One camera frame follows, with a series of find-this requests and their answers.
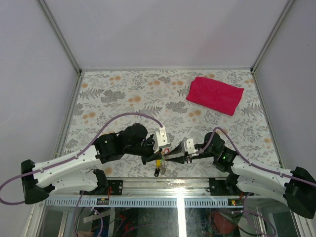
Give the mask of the metal key organiser with rings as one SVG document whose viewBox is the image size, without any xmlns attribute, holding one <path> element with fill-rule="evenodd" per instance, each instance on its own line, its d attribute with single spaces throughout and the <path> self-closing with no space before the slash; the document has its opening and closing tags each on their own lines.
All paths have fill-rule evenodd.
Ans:
<svg viewBox="0 0 316 237">
<path fill-rule="evenodd" d="M 160 168 L 160 174 L 159 175 L 164 175 L 167 171 L 168 163 L 164 157 L 164 153 L 161 154 L 161 159 L 156 160 L 156 168 Z"/>
</svg>

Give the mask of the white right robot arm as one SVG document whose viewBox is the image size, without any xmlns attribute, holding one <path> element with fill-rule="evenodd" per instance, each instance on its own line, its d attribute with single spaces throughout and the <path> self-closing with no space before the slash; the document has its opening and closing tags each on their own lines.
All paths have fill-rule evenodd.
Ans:
<svg viewBox="0 0 316 237">
<path fill-rule="evenodd" d="M 213 165 L 229 173 L 225 189 L 231 195 L 254 193 L 277 200 L 294 213 L 313 219 L 316 213 L 316 181 L 304 168 L 276 168 L 251 162 L 237 149 L 226 147 L 217 132 L 209 132 L 204 143 L 184 139 L 166 154 L 168 161 L 184 164 L 194 159 L 213 158 Z"/>
</svg>

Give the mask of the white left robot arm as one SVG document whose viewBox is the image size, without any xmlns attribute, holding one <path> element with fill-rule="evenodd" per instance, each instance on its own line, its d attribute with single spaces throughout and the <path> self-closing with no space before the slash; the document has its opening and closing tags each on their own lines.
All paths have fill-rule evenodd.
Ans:
<svg viewBox="0 0 316 237">
<path fill-rule="evenodd" d="M 41 202 L 52 194 L 109 195 L 106 174 L 97 166 L 124 155 L 139 156 L 143 164 L 159 160 L 168 143 L 165 127 L 148 135 L 145 126 L 135 123 L 118 133 L 101 135 L 86 149 L 52 161 L 35 163 L 28 159 L 21 163 L 25 204 Z"/>
</svg>

